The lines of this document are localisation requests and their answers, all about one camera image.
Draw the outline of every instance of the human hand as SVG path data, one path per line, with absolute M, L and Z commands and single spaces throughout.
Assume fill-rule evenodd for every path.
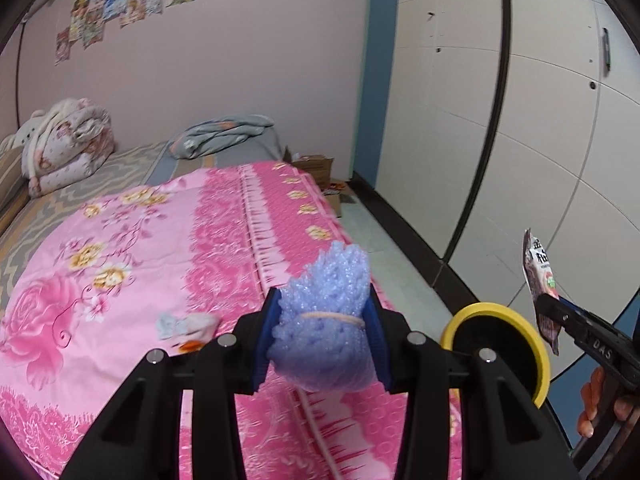
M 586 438 L 593 436 L 593 419 L 598 415 L 598 403 L 602 396 L 604 378 L 604 369 L 598 367 L 591 374 L 590 381 L 580 390 L 584 411 L 578 417 L 577 430 L 581 436 Z M 613 405 L 613 411 L 618 420 L 626 421 L 625 433 L 630 433 L 640 418 L 640 410 L 635 410 L 637 405 L 638 399 L 631 396 L 620 397 Z

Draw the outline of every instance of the gray blanket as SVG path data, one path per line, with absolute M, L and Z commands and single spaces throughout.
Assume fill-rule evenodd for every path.
M 270 118 L 253 114 L 206 121 L 181 133 L 169 146 L 169 152 L 174 158 L 211 155 L 240 144 L 249 137 L 260 136 L 272 126 Z

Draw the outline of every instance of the rubber band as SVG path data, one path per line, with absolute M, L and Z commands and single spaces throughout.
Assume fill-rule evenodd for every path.
M 311 317 L 330 317 L 333 319 L 339 319 L 345 323 L 350 323 L 358 328 L 364 328 L 364 320 L 362 318 L 349 316 L 348 314 L 340 314 L 339 312 L 305 312 L 304 314 L 300 314 L 300 317 L 305 319 Z

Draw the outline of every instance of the pillow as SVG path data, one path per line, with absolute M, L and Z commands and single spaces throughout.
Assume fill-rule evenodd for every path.
M 13 148 L 0 156 L 0 210 L 11 202 L 11 199 L 26 182 L 20 167 L 22 146 Z
M 22 211 L 22 208 L 27 205 L 29 201 L 29 186 L 27 183 L 23 183 L 15 194 L 12 200 L 0 210 L 0 236 L 4 234 L 14 218 L 18 216 L 18 213 Z

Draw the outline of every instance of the mattress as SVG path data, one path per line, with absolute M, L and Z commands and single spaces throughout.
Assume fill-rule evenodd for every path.
M 272 128 L 237 146 L 194 160 L 174 159 L 167 146 L 167 142 L 159 142 L 114 153 L 85 180 L 28 202 L 0 237 L 0 319 L 35 250 L 82 204 L 142 184 L 157 186 L 200 168 L 228 168 L 282 158 L 278 136 Z

